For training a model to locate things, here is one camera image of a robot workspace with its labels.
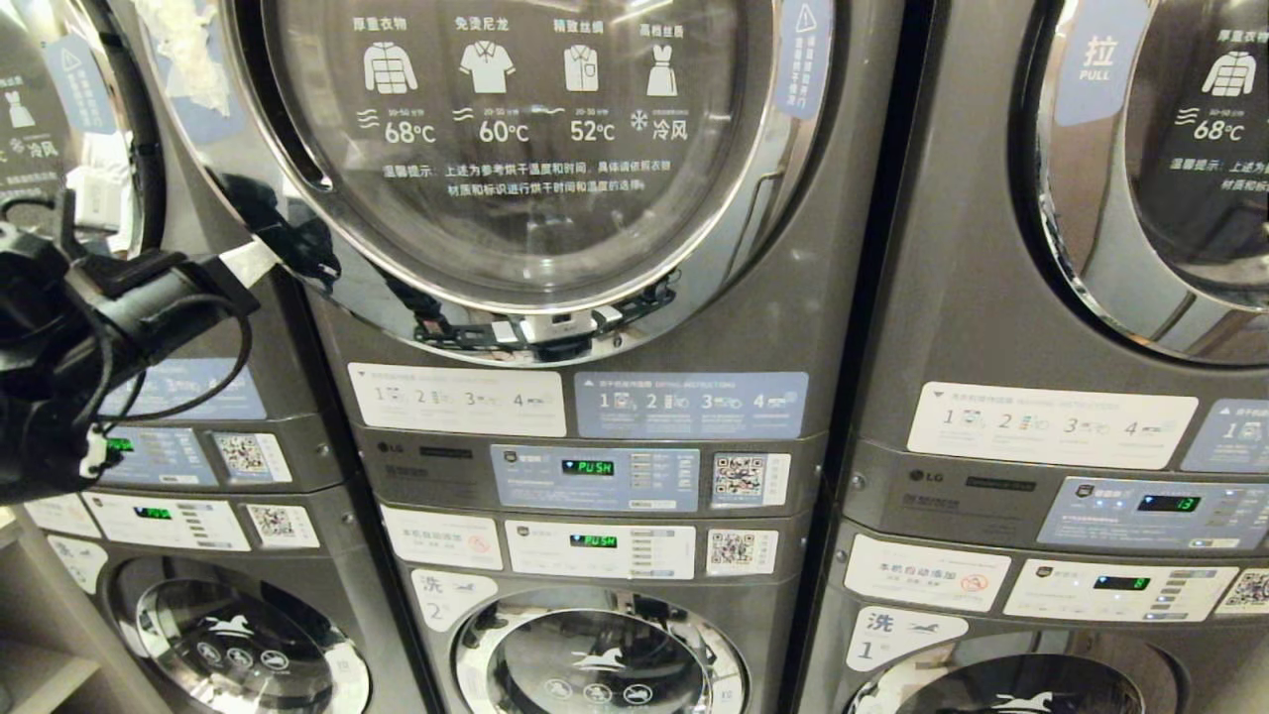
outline stacked washer dryer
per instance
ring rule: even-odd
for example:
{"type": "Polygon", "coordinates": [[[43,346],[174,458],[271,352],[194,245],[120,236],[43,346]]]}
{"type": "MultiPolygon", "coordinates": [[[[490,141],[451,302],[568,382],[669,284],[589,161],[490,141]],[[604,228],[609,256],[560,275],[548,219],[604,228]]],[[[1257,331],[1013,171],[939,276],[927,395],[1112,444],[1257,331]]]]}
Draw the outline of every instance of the stacked washer dryer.
{"type": "Polygon", "coordinates": [[[448,709],[779,710],[901,8],[183,6],[448,709]]]}
{"type": "MultiPolygon", "coordinates": [[[[88,0],[0,10],[11,190],[79,188],[81,240],[117,252],[160,233],[190,254],[246,240],[156,128],[135,23],[88,0]]],[[[404,600],[368,492],[346,481],[355,459],[302,293],[282,274],[255,293],[263,336],[228,391],[143,420],[228,373],[232,326],[150,370],[131,407],[142,421],[110,432],[128,454],[96,488],[30,515],[173,710],[424,711],[404,600]]]]}
{"type": "Polygon", "coordinates": [[[1264,710],[1266,18],[937,5],[801,710],[1264,710]]]}

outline washing machine door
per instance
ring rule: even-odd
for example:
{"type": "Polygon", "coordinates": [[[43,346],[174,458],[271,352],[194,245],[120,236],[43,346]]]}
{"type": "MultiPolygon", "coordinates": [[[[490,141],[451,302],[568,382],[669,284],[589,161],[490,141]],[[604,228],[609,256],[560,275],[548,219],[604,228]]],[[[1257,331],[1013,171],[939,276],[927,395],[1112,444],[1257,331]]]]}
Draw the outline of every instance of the washing machine door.
{"type": "Polygon", "coordinates": [[[195,152],[293,271],[511,367],[628,349],[756,259],[834,23],[827,0],[137,5],[160,72],[201,80],[168,81],[195,152]]]}
{"type": "Polygon", "coordinates": [[[739,714],[741,659],[699,616],[596,588],[508,597],[463,626],[454,668],[476,714],[739,714]]]}
{"type": "Polygon", "coordinates": [[[846,714],[1176,714],[1176,676],[1121,635],[1023,632],[938,646],[888,667],[846,714]]]}
{"type": "Polygon", "coordinates": [[[49,202],[76,190],[77,237],[135,254],[159,242],[164,172],[131,53],[96,0],[0,0],[0,202],[52,235],[49,202]]]}
{"type": "Polygon", "coordinates": [[[321,613],[269,583],[178,558],[138,558],[110,583],[135,654],[226,714],[359,714],[365,663],[321,613]]]}
{"type": "Polygon", "coordinates": [[[1058,5],[1022,170],[1061,274],[1140,345],[1269,365],[1269,0],[1058,5]]]}

